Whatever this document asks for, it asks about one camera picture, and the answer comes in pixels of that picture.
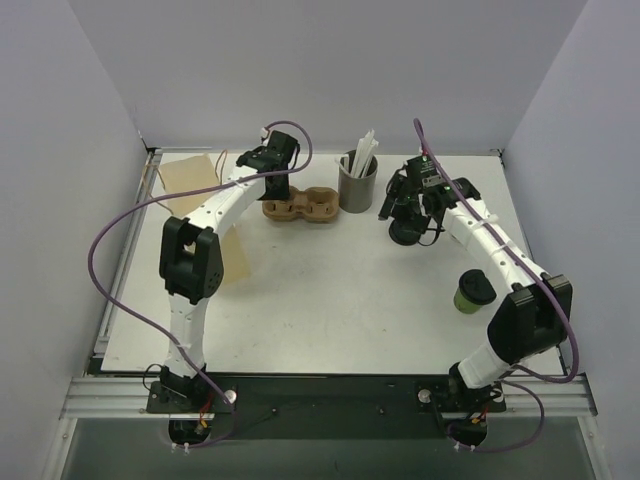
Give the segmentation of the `grey straw holder cup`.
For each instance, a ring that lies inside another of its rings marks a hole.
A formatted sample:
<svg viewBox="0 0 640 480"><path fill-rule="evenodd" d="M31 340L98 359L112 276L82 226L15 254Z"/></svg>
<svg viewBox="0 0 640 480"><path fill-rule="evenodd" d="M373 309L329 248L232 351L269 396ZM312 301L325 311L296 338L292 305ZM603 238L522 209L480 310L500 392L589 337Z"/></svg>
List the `grey straw holder cup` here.
<svg viewBox="0 0 640 480"><path fill-rule="evenodd" d="M378 172L377 158L373 157L364 177L353 177L346 167L354 162L355 150L346 152L339 160L339 206L348 213L358 214L368 210L373 203L374 186Z"/></svg>

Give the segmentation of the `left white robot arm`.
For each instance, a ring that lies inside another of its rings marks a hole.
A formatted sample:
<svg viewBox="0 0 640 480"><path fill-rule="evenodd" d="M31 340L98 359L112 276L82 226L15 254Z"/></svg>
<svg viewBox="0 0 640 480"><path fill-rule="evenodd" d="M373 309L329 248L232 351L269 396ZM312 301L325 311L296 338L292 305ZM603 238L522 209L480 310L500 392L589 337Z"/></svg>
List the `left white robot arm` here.
<svg viewBox="0 0 640 480"><path fill-rule="evenodd" d="M209 299L224 277L221 241L251 204L284 200L289 195L289 163L300 151L292 136L272 131L263 143L242 154L227 187L180 219L163 226L160 277L170 304L170 341L160 374L170 400L183 411L204 402L206 382L203 338Z"/></svg>

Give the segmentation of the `black plastic cup lid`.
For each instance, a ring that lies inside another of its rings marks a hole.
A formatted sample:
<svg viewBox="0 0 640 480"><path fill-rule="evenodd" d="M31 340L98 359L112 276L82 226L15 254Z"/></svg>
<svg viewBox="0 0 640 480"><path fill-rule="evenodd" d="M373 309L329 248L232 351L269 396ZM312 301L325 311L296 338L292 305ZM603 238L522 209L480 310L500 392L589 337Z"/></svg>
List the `black plastic cup lid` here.
<svg viewBox="0 0 640 480"><path fill-rule="evenodd" d="M497 293L482 270L464 272L458 280L458 296L473 305L489 305L497 298Z"/></svg>

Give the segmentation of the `brown cardboard cup carrier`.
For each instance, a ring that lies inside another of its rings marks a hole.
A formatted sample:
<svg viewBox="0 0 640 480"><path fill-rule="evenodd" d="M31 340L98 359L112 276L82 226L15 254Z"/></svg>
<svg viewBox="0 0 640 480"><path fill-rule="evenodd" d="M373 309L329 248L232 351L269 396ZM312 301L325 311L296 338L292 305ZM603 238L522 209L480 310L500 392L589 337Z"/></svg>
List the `brown cardboard cup carrier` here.
<svg viewBox="0 0 640 480"><path fill-rule="evenodd" d="M339 194L328 187L299 190L291 186L287 200L265 201L262 212L276 222L302 219L309 223L331 223L339 213Z"/></svg>

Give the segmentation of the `aluminium frame rail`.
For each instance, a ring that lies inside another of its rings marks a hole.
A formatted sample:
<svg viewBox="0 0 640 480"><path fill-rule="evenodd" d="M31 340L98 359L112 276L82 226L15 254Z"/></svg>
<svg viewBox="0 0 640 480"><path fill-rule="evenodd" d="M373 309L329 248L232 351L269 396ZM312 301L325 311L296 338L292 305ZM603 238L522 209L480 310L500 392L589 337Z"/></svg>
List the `aluminium frame rail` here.
<svg viewBox="0 0 640 480"><path fill-rule="evenodd" d="M544 405L548 417L595 416L597 408L589 383L582 376L567 384L551 384L517 376L514 383L528 388L523 392L505 388L507 416L532 417L538 413L535 398ZM138 419L149 417L148 391L137 377L87 376L71 380L60 417L66 419Z"/></svg>

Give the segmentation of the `white wrapped straw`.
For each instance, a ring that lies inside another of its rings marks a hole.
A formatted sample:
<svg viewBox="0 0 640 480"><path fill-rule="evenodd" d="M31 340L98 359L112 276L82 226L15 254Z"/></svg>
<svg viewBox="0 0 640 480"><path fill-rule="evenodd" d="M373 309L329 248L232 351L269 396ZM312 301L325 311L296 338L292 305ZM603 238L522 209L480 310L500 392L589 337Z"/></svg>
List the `white wrapped straw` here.
<svg viewBox="0 0 640 480"><path fill-rule="evenodd" d="M354 178L363 178L367 175L374 153L379 145L375 138L375 130L370 129L364 137L358 141L350 174Z"/></svg>

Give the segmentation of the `green paper coffee cup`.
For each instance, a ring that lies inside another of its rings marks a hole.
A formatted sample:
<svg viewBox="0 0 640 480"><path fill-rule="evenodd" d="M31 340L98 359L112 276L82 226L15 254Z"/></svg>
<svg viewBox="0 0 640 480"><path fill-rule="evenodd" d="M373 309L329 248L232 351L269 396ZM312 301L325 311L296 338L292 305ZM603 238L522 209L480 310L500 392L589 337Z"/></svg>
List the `green paper coffee cup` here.
<svg viewBox="0 0 640 480"><path fill-rule="evenodd" d="M482 303L478 303L473 297L468 297L461 287L454 294L453 304L459 312L466 315L472 315L483 307Z"/></svg>

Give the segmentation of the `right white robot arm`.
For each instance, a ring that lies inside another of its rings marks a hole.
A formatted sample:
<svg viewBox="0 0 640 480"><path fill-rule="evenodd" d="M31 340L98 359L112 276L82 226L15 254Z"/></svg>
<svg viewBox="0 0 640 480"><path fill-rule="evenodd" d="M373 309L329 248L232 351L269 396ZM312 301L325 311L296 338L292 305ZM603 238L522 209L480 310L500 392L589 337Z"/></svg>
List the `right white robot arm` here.
<svg viewBox="0 0 640 480"><path fill-rule="evenodd" d="M568 338L571 283L549 275L510 239L468 179L440 175L430 157L411 158L387 183L379 217L391 222L389 236L402 246L427 232L448 234L479 266L459 280L457 297L475 309L500 303L484 343L451 369L462 388L485 388Z"/></svg>

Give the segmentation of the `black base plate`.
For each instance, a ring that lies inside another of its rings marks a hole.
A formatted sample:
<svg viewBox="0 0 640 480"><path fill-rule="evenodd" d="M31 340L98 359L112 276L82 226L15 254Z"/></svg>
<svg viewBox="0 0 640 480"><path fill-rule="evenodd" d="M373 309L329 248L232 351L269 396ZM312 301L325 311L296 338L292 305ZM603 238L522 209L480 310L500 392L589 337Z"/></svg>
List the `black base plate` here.
<svg viewBox="0 0 640 480"><path fill-rule="evenodd" d="M414 440L441 438L448 419L503 413L500 387L465 390L445 375L213 373L179 394L156 380L146 410L179 440Z"/></svg>

